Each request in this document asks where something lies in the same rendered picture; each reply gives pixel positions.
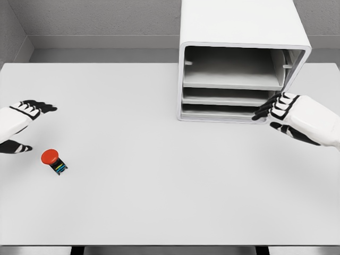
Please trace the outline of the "white multi-storey storage cabinet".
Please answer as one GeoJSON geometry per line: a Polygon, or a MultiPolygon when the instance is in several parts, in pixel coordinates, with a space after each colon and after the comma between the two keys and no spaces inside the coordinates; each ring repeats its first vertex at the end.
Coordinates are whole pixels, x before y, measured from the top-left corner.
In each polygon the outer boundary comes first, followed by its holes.
{"type": "Polygon", "coordinates": [[[182,0],[178,119],[250,123],[311,51],[293,0],[182,0]]]}

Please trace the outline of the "red button load switch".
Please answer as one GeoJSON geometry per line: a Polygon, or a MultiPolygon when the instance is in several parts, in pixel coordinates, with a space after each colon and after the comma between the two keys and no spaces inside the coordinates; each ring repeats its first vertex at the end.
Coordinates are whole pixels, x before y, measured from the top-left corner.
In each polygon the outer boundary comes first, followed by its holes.
{"type": "Polygon", "coordinates": [[[41,155],[41,162],[49,165],[57,175],[60,175],[68,169],[67,165],[60,159],[58,151],[55,149],[44,151],[41,155]]]}

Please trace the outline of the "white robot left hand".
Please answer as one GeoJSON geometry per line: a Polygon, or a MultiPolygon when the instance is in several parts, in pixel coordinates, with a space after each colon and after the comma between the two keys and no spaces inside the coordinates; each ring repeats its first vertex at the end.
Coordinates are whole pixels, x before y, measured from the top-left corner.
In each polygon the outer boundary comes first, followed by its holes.
{"type": "Polygon", "coordinates": [[[26,129],[31,122],[57,107],[35,100],[24,100],[0,109],[0,154],[19,154],[32,147],[11,139],[26,129]]]}

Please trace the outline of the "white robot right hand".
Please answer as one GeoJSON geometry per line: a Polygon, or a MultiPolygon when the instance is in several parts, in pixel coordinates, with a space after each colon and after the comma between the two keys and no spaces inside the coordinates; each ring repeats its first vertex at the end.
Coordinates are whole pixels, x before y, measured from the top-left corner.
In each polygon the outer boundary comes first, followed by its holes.
{"type": "Polygon", "coordinates": [[[270,117],[270,126],[291,138],[316,146],[332,146],[333,112],[306,95],[280,92],[261,105],[251,118],[270,117]]]}

